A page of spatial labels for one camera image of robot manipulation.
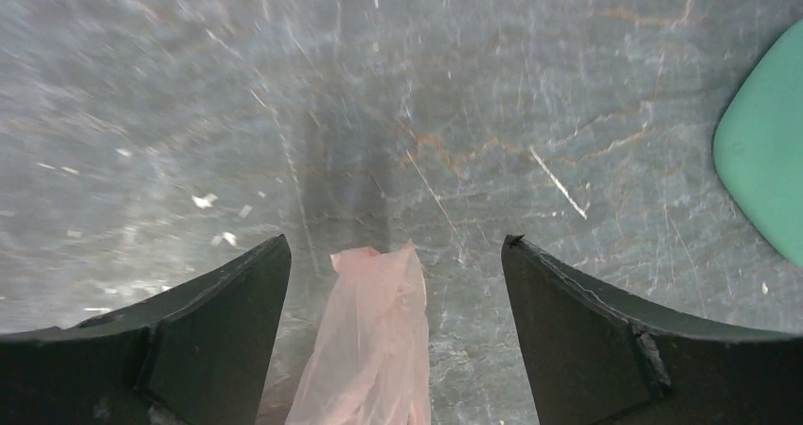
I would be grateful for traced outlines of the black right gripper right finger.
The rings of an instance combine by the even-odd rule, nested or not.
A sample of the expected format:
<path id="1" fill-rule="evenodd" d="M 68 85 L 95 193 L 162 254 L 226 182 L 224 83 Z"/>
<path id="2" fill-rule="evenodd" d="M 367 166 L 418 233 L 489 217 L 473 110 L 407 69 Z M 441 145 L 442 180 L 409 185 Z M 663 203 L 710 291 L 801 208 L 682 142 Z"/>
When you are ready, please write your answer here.
<path id="1" fill-rule="evenodd" d="M 798 424 L 802 338 L 661 306 L 521 236 L 501 262 L 543 424 Z"/>

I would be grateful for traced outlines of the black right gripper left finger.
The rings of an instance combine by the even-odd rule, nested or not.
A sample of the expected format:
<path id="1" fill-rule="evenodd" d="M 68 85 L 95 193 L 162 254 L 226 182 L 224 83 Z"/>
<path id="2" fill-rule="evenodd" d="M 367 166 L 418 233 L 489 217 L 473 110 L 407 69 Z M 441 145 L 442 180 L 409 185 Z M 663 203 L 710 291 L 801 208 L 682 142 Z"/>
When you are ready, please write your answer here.
<path id="1" fill-rule="evenodd" d="M 1 338 L 5 424 L 252 424 L 291 271 L 284 236 L 71 328 Z"/>

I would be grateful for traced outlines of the pink plastic trash bag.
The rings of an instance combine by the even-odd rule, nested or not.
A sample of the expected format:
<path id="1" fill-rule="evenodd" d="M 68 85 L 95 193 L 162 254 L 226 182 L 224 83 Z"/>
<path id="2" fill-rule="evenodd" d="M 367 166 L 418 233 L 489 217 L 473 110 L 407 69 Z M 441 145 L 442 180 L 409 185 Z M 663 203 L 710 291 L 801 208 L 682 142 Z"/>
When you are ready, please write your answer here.
<path id="1" fill-rule="evenodd" d="M 427 291 L 414 243 L 330 260 L 338 277 L 287 423 L 430 423 Z"/>

